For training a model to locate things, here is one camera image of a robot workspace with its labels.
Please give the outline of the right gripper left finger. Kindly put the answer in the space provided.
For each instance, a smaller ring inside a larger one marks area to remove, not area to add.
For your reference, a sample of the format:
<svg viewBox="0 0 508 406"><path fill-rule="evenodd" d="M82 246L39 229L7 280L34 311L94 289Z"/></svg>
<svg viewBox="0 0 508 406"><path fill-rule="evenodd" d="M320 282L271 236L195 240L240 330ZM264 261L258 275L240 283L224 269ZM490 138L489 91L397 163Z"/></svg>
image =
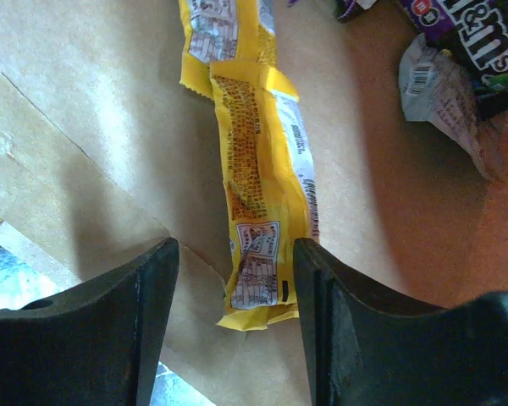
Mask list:
<svg viewBox="0 0 508 406"><path fill-rule="evenodd" d="M179 273L168 238L18 310L0 310L0 405L147 405Z"/></svg>

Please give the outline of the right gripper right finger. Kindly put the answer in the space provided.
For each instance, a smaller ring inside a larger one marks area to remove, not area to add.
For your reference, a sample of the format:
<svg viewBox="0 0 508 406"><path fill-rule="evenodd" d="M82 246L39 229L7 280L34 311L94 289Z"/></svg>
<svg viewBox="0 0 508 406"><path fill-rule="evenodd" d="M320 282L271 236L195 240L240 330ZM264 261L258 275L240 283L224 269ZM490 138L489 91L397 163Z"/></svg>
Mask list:
<svg viewBox="0 0 508 406"><path fill-rule="evenodd" d="M508 292L444 309L294 245L315 405L508 405Z"/></svg>

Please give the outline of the red brown paper bag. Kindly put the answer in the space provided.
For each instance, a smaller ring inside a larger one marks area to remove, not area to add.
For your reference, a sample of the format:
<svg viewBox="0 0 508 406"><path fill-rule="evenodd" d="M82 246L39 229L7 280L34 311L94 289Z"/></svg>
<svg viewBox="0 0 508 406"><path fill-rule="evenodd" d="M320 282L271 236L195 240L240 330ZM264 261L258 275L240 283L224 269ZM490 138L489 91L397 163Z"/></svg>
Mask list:
<svg viewBox="0 0 508 406"><path fill-rule="evenodd" d="M505 179L402 114L415 30L379 1L274 4L279 69L300 95L322 245L395 290L450 307L508 290ZM0 245L68 287L180 242L161 358L218 405L310 402L298 320L218 326L231 269L218 125L179 83L175 1L0 1Z"/></svg>

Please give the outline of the yellow snack packet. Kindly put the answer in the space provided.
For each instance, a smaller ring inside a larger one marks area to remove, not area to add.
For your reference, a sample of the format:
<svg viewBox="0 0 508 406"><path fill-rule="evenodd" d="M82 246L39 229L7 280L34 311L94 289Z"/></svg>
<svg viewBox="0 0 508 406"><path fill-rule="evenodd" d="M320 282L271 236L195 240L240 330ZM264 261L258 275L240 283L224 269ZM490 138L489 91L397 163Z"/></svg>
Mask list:
<svg viewBox="0 0 508 406"><path fill-rule="evenodd" d="M187 89L213 97L211 62L277 65L273 1L183 0L179 11L185 34L179 82Z"/></svg>
<svg viewBox="0 0 508 406"><path fill-rule="evenodd" d="M319 239L314 161L300 97L279 70L213 62L232 273L218 325L260 331L299 315L294 242Z"/></svg>

